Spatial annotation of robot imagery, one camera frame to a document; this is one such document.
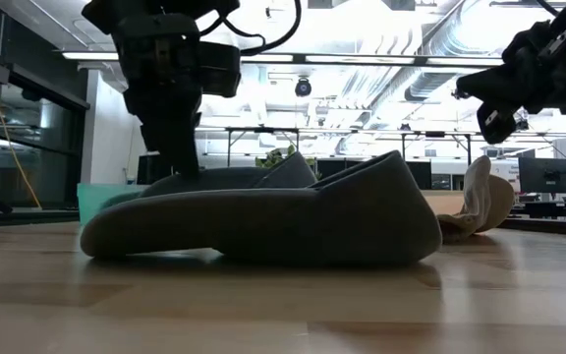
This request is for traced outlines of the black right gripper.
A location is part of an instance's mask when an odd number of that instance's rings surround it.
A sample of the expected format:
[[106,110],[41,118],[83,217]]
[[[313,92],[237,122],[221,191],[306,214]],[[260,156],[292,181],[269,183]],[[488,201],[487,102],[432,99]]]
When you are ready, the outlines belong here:
[[463,76],[454,97],[481,100],[481,134],[490,144],[502,143],[517,130],[515,114],[521,109],[538,114],[554,108],[566,115],[566,55],[547,60],[522,54],[509,64]]

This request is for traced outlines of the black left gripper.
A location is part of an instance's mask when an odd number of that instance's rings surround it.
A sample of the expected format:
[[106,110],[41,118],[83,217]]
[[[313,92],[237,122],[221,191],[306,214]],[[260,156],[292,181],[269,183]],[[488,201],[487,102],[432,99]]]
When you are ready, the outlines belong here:
[[113,39],[128,83],[127,109],[143,123],[146,150],[162,153],[182,176],[198,176],[195,127],[202,84],[196,22],[182,14],[130,16]]

